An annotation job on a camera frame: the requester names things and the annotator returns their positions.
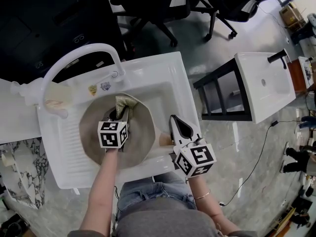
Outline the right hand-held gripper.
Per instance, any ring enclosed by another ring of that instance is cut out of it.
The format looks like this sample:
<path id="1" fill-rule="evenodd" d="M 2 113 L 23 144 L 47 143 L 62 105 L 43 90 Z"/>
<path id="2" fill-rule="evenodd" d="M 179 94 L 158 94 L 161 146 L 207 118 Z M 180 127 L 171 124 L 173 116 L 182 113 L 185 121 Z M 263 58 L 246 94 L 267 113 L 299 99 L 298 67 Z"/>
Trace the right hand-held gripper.
<path id="1" fill-rule="evenodd" d="M 177 115 L 169 118 L 173 142 L 172 162 L 187 178 L 207 173 L 217 162 L 212 145 L 201 137 L 198 127 Z"/>

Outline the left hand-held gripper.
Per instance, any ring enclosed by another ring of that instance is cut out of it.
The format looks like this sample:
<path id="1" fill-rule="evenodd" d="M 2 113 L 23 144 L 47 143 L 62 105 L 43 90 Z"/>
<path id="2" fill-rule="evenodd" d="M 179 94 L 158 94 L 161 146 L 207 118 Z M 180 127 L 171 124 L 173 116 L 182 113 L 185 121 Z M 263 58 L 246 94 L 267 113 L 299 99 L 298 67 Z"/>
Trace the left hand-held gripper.
<path id="1" fill-rule="evenodd" d="M 98 122 L 98 139 L 101 148 L 118 149 L 124 151 L 125 144 L 129 138 L 129 120 L 133 117 L 133 108 L 125 106 L 122 112 L 122 121 L 117 120 L 116 108 L 106 112 L 106 120 Z"/>

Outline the beige frying pan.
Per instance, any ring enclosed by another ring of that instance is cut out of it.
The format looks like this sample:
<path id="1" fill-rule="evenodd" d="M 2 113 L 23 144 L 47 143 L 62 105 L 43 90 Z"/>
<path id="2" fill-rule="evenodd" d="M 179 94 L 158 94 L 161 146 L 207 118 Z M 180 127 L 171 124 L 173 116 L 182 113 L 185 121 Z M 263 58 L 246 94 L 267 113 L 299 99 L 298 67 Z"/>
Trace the beige frying pan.
<path id="1" fill-rule="evenodd" d="M 79 122 L 79 135 L 85 154 L 96 164 L 100 165 L 108 149 L 100 147 L 97 129 L 98 122 L 107 121 L 106 112 L 116 108 L 116 96 L 130 96 L 119 93 L 103 96 L 93 101 L 84 112 Z M 171 138 L 161 132 L 154 124 L 149 108 L 140 100 L 133 109 L 133 117 L 129 120 L 129 138 L 124 151 L 118 152 L 120 169 L 135 167 L 141 164 L 151 151 L 161 149 L 171 151 Z"/>

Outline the person's right forearm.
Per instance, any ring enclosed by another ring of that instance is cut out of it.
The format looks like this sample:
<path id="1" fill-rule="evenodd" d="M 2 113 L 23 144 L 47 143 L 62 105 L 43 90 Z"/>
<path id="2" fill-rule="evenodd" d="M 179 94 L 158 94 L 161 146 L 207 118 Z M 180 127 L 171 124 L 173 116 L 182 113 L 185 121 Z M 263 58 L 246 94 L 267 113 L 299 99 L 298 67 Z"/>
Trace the person's right forearm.
<path id="1" fill-rule="evenodd" d="M 224 235 L 239 231 L 239 228 L 224 216 L 218 201 L 211 194 L 206 181 L 201 175 L 189 178 L 188 181 L 197 209 L 207 214 L 213 220 L 217 229 Z"/>

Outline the person's left forearm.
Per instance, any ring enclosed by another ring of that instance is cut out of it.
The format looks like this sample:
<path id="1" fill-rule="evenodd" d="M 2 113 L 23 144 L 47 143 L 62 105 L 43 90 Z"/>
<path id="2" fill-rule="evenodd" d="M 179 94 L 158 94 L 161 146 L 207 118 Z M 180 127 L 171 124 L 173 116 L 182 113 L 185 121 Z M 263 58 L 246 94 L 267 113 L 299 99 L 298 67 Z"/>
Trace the person's left forearm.
<path id="1" fill-rule="evenodd" d="M 110 236 L 117 164 L 118 149 L 107 150 L 89 193 L 81 230 Z"/>

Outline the white ceramic laundry sink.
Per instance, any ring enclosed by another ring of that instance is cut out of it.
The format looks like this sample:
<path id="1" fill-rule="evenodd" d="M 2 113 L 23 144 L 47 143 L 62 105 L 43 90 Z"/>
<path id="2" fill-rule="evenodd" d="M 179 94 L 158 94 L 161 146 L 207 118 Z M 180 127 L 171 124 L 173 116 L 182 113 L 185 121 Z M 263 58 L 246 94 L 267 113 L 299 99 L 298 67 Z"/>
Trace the white ceramic laundry sink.
<path id="1" fill-rule="evenodd" d="M 114 70 L 115 65 L 103 67 L 62 82 L 72 90 L 72 102 L 66 108 L 68 117 L 48 114 L 38 110 L 40 132 L 46 155 L 55 181 L 61 189 L 89 188 L 99 165 L 84 152 L 79 135 L 79 122 L 89 105 L 107 95 L 128 94 L 146 105 L 155 126 L 163 133 L 169 132 L 169 118 L 178 115 L 198 125 L 198 116 L 190 84 L 180 52 L 130 60 L 122 64 L 126 78 L 123 82 L 110 82 L 111 88 L 103 91 L 100 79 Z M 88 87 L 97 85 L 92 96 Z M 120 169 L 117 182 L 124 183 L 162 174 L 174 169 L 169 153 L 161 149 L 151 151 L 141 164 Z"/>

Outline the person's blue jeans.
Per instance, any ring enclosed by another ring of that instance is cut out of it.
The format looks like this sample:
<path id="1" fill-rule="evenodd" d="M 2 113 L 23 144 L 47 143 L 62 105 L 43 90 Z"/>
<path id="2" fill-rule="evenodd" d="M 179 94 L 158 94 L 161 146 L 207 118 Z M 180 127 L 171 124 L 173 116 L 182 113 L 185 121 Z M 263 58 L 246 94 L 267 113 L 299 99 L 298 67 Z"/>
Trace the person's blue jeans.
<path id="1" fill-rule="evenodd" d="M 168 172 L 153 177 L 124 183 L 117 203 L 117 221 L 131 213 L 130 207 L 157 198 L 170 198 L 183 208 L 196 209 L 191 189 L 176 173 Z"/>

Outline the clear soap pump bottle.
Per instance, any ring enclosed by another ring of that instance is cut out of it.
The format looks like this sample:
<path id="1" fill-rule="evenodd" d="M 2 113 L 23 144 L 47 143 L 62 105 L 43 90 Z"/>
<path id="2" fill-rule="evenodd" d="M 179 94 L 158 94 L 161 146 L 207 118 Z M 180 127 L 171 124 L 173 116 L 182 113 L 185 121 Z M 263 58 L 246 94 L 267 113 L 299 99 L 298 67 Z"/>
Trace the clear soap pump bottle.
<path id="1" fill-rule="evenodd" d="M 33 80 L 28 84 L 19 84 L 13 81 L 10 85 L 10 92 L 12 94 L 20 94 L 24 97 L 27 106 L 38 105 L 38 95 L 41 90 L 43 78 Z M 71 88 L 69 86 L 60 85 L 51 82 L 45 93 L 45 104 L 54 109 L 62 109 L 72 101 Z"/>

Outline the white arched faucet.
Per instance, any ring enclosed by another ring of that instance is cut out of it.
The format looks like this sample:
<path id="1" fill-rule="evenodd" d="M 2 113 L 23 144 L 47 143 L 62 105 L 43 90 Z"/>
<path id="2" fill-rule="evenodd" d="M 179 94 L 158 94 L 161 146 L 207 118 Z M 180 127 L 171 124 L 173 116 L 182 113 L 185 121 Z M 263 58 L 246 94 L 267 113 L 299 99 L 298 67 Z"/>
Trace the white arched faucet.
<path id="1" fill-rule="evenodd" d="M 115 82 L 124 81 L 126 78 L 125 70 L 121 64 L 119 55 L 114 47 L 105 43 L 92 43 L 88 45 L 81 46 L 73 51 L 67 53 L 65 56 L 60 58 L 46 73 L 42 80 L 40 93 L 38 95 L 38 110 L 45 111 L 48 114 L 59 116 L 62 119 L 68 117 L 68 111 L 66 109 L 53 109 L 46 105 L 45 94 L 48 86 L 55 78 L 55 76 L 68 64 L 74 60 L 94 52 L 105 52 L 110 54 L 112 60 L 116 66 L 112 73 L 108 74 L 107 77 L 112 77 Z"/>

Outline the person's grey shirt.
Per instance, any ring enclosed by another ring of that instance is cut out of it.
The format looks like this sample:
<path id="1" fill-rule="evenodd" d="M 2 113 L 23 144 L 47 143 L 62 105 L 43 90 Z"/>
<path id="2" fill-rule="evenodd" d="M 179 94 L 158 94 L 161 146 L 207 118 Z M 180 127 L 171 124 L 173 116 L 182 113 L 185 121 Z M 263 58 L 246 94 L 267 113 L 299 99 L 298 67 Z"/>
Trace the person's grey shirt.
<path id="1" fill-rule="evenodd" d="M 253 231 L 224 235 L 204 212 L 187 209 L 170 198 L 148 200 L 130 207 L 131 213 L 118 221 L 115 237 L 257 237 Z M 67 237 L 106 237 L 91 230 L 74 230 Z"/>

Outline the white rectangular washbasin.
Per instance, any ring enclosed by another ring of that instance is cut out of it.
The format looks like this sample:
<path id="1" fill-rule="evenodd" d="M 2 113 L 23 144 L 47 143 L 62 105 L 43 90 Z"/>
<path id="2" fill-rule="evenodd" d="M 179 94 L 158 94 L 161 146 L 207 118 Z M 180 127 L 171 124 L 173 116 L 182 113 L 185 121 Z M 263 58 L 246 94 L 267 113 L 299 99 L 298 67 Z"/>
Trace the white rectangular washbasin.
<path id="1" fill-rule="evenodd" d="M 244 52 L 234 55 L 247 93 L 252 121 L 258 124 L 296 98 L 291 75 L 280 59 L 269 63 L 276 53 Z M 285 63 L 289 57 L 283 57 Z"/>

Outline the black veined marble slab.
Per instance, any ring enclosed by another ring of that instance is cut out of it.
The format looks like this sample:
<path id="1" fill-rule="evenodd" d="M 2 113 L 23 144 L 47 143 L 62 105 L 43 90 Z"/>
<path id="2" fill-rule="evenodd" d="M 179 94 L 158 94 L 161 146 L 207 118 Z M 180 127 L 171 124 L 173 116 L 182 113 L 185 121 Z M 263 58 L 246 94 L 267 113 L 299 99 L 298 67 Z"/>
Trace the black veined marble slab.
<path id="1" fill-rule="evenodd" d="M 15 164 L 5 167 L 3 153 L 10 152 Z M 39 209 L 45 204 L 45 180 L 49 170 L 42 138 L 0 145 L 0 176 L 8 196 L 15 202 Z"/>

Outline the black basin faucet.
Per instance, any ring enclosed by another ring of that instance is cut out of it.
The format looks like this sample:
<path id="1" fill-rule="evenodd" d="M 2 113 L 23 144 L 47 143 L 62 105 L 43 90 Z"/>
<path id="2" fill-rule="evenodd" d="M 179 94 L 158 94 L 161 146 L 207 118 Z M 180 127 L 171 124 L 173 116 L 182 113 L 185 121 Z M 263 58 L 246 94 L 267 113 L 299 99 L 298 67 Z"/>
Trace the black basin faucet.
<path id="1" fill-rule="evenodd" d="M 282 64 L 283 64 L 283 68 L 286 70 L 287 69 L 287 64 L 285 63 L 283 57 L 288 57 L 288 54 L 287 54 L 285 49 L 283 49 L 282 51 L 280 51 L 280 52 L 268 57 L 267 61 L 271 64 L 274 61 L 280 59 Z"/>

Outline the small white cylinder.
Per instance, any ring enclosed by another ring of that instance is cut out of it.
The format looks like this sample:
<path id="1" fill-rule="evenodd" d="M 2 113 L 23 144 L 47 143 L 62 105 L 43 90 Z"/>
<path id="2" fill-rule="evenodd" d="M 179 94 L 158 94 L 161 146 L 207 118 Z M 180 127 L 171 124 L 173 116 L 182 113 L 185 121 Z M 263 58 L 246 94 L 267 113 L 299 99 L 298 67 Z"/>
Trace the small white cylinder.
<path id="1" fill-rule="evenodd" d="M 5 167 L 12 166 L 15 164 L 14 157 L 10 152 L 3 153 L 1 155 L 1 160 L 2 160 L 2 163 Z"/>

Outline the brown wooden panel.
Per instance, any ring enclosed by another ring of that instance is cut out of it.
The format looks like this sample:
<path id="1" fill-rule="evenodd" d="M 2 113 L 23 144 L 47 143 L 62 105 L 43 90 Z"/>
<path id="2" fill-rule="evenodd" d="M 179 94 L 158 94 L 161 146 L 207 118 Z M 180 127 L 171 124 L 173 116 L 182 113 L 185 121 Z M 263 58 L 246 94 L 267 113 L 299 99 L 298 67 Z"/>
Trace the brown wooden panel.
<path id="1" fill-rule="evenodd" d="M 288 69 L 292 78 L 293 87 L 296 93 L 306 92 L 306 84 L 302 67 L 298 59 L 287 63 Z"/>

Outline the black cabinet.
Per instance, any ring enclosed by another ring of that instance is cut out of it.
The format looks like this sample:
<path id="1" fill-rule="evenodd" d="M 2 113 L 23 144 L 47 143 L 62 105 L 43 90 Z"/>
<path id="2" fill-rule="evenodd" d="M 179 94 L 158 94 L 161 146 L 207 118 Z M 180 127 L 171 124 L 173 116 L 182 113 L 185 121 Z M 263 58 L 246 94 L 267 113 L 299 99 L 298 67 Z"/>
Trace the black cabinet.
<path id="1" fill-rule="evenodd" d="M 42 78 L 64 55 L 91 43 L 125 57 L 109 0 L 0 0 L 0 79 Z"/>

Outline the white framed panel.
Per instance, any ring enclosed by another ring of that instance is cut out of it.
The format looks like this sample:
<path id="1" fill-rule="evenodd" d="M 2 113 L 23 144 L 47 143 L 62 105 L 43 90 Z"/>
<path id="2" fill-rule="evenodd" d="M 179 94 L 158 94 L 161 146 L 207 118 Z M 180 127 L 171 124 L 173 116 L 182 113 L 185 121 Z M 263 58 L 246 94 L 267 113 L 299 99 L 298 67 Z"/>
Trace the white framed panel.
<path id="1" fill-rule="evenodd" d="M 300 63 L 306 88 L 311 87 L 314 84 L 312 63 L 309 58 L 299 56 L 298 61 Z"/>

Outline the cardboard box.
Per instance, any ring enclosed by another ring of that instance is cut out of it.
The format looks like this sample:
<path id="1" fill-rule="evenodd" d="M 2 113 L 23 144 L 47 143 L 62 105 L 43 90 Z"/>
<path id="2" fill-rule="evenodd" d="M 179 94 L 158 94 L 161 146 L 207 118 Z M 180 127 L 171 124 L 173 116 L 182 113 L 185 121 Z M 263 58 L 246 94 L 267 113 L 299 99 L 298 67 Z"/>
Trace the cardboard box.
<path id="1" fill-rule="evenodd" d="M 297 29 L 302 28 L 306 21 L 299 12 L 299 10 L 294 7 L 291 3 L 284 6 L 280 11 L 279 14 L 285 24 L 285 26 L 290 29 L 291 31 L 295 31 Z"/>

